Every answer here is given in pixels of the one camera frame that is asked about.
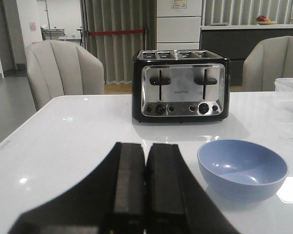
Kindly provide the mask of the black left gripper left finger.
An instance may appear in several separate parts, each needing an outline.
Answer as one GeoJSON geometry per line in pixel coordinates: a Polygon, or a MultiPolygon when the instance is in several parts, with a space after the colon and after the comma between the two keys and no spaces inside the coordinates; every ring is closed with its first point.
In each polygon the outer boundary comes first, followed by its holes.
{"type": "Polygon", "coordinates": [[[145,157],[117,142],[78,184],[19,216],[11,234],[142,234],[145,157]]]}

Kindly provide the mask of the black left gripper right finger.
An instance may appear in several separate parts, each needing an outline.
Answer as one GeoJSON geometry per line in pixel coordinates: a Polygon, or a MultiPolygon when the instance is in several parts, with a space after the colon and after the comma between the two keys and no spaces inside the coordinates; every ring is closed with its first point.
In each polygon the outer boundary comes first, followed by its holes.
{"type": "Polygon", "coordinates": [[[236,234],[186,165],[176,144],[153,144],[146,164],[148,234],[236,234]]]}

